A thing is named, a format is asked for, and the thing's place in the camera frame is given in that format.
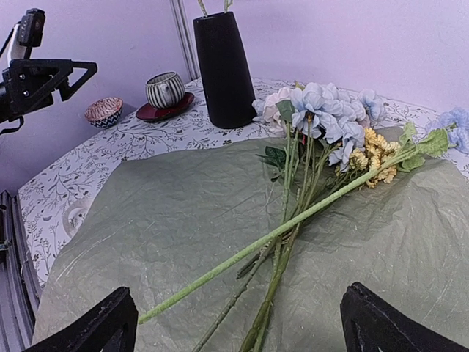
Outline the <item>yellow daisy sprig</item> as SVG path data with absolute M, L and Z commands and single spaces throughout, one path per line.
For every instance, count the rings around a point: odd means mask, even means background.
M 364 129 L 364 147 L 353 147 L 347 171 L 336 167 L 333 177 L 329 177 L 321 186 L 318 185 L 326 161 L 342 147 L 341 142 L 328 144 L 299 132 L 288 138 L 284 152 L 282 219 L 284 222 L 298 217 L 316 205 L 319 197 L 333 202 L 348 191 L 363 184 L 373 188 L 380 181 L 390 183 L 396 175 L 396 155 L 400 144 L 387 142 L 383 136 L 372 128 Z M 251 259 L 237 274 L 243 283 L 236 291 L 232 303 L 246 291 L 263 262 L 273 255 L 273 272 L 264 301 L 259 308 L 254 322 L 245 336 L 241 351 L 260 351 L 264 344 L 264 334 L 270 322 L 270 311 L 273 298 L 286 270 L 292 248 L 304 220 L 285 227 L 276 237 L 261 247 L 258 254 Z

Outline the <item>light blue hydrangea stem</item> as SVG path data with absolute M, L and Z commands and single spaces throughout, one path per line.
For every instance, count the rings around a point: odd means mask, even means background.
M 362 91 L 357 98 L 352 98 L 348 92 L 338 89 L 334 84 L 324 85 L 311 82 L 305 86 L 296 84 L 289 88 L 293 89 L 291 105 L 295 110 L 292 114 L 285 111 L 284 116 L 291 120 L 292 132 L 304 133 L 318 142 L 328 144 L 341 142 L 343 144 L 326 161 L 318 183 L 321 186 L 329 177 L 334 176 L 336 167 L 339 167 L 341 171 L 347 171 L 350 168 L 348 161 L 352 148 L 364 147 L 364 129 L 375 130 L 372 124 L 384 117 L 384 103 L 374 91 L 369 89 Z M 276 171 L 270 179 L 271 182 L 281 185 L 280 225 L 282 225 L 285 223 L 282 221 L 284 187 L 283 172 L 279 168 L 284 165 L 287 134 L 262 121 L 264 102 L 265 98 L 256 99 L 252 103 L 256 111 L 255 121 L 266 125 L 273 132 L 282 133 L 286 138 L 283 146 L 266 146 L 263 154 L 259 155 L 259 159 L 264 164 Z

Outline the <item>white rose stem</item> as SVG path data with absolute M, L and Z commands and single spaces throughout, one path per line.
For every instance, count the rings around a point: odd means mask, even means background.
M 198 2 L 198 4 L 199 4 L 199 7 L 200 7 L 200 9 L 201 9 L 201 11 L 202 11 L 203 16 L 204 16 L 204 17 L 207 17 L 207 16 L 208 16 L 208 12 L 207 12 L 207 9 L 206 9 L 206 7 L 205 7 L 205 5 L 204 5 L 204 1 L 203 1 L 203 0 L 197 0 L 197 2 Z

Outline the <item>red round coaster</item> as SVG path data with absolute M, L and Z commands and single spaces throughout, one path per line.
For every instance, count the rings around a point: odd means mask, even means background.
M 194 94 L 192 92 L 186 92 L 183 99 L 171 108 L 157 109 L 149 103 L 146 103 L 136 112 L 136 118 L 147 123 L 157 123 L 168 120 L 187 111 L 194 100 Z

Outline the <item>striped black white cup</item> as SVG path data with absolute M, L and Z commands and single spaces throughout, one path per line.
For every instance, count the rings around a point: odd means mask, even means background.
M 174 71 L 161 73 L 146 82 L 148 103 L 157 109 L 176 106 L 185 95 L 185 87 L 180 75 Z

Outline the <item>left aluminium frame post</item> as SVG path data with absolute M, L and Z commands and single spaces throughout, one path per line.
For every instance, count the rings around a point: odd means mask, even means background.
M 171 11 L 174 17 L 177 35 L 179 37 L 182 56 L 188 72 L 188 77 L 194 81 L 200 77 L 199 66 L 194 51 L 193 41 L 191 39 L 191 31 L 185 12 L 184 3 L 181 0 L 170 0 Z

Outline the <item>pink rose stem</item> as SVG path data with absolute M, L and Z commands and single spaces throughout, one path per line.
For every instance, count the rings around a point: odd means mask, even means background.
M 233 0 L 224 0 L 224 12 L 228 12 L 232 4 Z

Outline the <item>green and peach wrapping paper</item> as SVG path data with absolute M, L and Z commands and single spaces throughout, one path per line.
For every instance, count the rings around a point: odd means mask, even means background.
M 151 310 L 281 223 L 268 140 L 124 161 L 59 253 L 33 340 L 68 326 L 118 287 Z M 360 282 L 409 318 L 468 344 L 468 181 L 429 159 L 312 216 L 273 301 L 266 351 L 343 351 L 339 305 Z

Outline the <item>small blue flower stem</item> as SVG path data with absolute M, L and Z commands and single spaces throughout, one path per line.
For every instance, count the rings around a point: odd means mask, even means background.
M 384 169 L 394 166 L 400 162 L 408 161 L 412 157 L 418 155 L 423 155 L 424 153 L 430 154 L 432 151 L 435 152 L 436 156 L 442 155 L 447 151 L 448 148 L 452 147 L 452 143 L 448 143 L 445 147 L 441 142 L 439 137 L 434 137 L 435 133 L 440 133 L 441 130 L 455 129 L 459 128 L 461 130 L 468 129 L 468 111 L 460 108 L 452 109 L 451 111 L 442 113 L 438 119 L 431 122 L 430 125 L 433 127 L 429 131 L 429 137 L 422 139 L 414 147 L 411 147 L 408 151 L 400 150 L 397 156 L 393 157 L 390 161 L 386 161 L 382 166 L 377 167 L 369 172 L 366 172 L 364 175 L 360 176 L 357 180 L 352 181 L 349 185 L 340 188 L 338 191 L 333 192 L 330 196 L 326 197 L 324 200 L 318 202 L 315 205 L 312 205 L 306 208 L 303 212 L 294 216 L 289 221 L 285 222 L 281 226 L 275 228 L 265 236 L 261 237 L 257 241 L 253 242 L 249 246 L 245 247 L 243 250 L 239 251 L 237 254 L 233 255 L 229 259 L 225 260 L 221 264 L 217 265 L 214 269 L 208 271 L 206 274 L 200 276 L 198 279 L 181 289 L 179 292 L 175 293 L 170 298 L 166 299 L 162 303 L 158 304 L 156 307 L 146 312 L 138 318 L 138 323 L 143 324 L 148 320 L 159 315 L 169 307 L 172 307 L 177 302 L 181 301 L 184 297 L 190 295 L 193 291 L 197 290 L 202 285 L 209 282 L 211 279 L 215 278 L 217 275 L 221 274 L 228 268 L 232 267 L 234 264 L 240 262 L 243 258 L 247 257 L 250 253 L 255 252 L 257 249 L 265 246 L 267 243 L 273 242 L 276 238 L 281 237 L 283 234 L 289 232 L 293 227 L 299 223 L 305 221 L 310 216 L 313 216 L 315 213 L 318 213 L 320 210 L 324 209 L 326 206 L 335 202 L 339 198 L 343 197 L 348 192 L 353 189 L 362 186 L 365 182 L 371 180 L 374 176 L 378 175 L 379 172 Z

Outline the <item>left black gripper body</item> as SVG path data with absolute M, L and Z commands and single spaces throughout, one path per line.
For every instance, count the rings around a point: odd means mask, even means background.
M 14 121 L 53 104 L 52 93 L 59 91 L 63 101 L 73 89 L 68 77 L 73 73 L 69 59 L 14 59 L 2 72 L 1 121 Z

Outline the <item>floral patterned tablecloth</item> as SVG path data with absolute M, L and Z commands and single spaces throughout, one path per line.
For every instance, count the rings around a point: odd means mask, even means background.
M 186 87 L 195 101 L 185 113 L 157 123 L 142 122 L 134 113 L 122 117 L 115 126 L 101 130 L 20 188 L 26 242 L 41 287 L 59 252 L 77 233 L 94 198 L 122 161 L 273 136 L 273 131 L 259 122 L 234 130 L 214 127 L 201 81 L 192 81 Z

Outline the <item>pink patterned ball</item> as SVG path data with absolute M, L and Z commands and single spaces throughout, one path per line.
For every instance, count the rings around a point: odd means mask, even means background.
M 109 128 L 122 116 L 123 100 L 118 97 L 99 99 L 84 112 L 85 119 L 96 128 Z

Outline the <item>aluminium front rail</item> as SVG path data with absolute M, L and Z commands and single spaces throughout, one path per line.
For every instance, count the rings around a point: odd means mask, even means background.
M 42 289 L 26 241 L 17 196 L 1 192 L 1 350 L 32 345 Z

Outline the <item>black cylindrical vase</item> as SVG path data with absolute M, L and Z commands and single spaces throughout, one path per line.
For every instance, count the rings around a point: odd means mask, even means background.
M 210 122 L 222 129 L 250 124 L 255 94 L 235 14 L 196 18 L 193 29 Z

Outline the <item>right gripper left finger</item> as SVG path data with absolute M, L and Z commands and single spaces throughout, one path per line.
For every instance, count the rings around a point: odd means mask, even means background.
M 138 312 L 130 289 L 118 287 L 66 328 L 34 344 L 30 352 L 133 352 Z

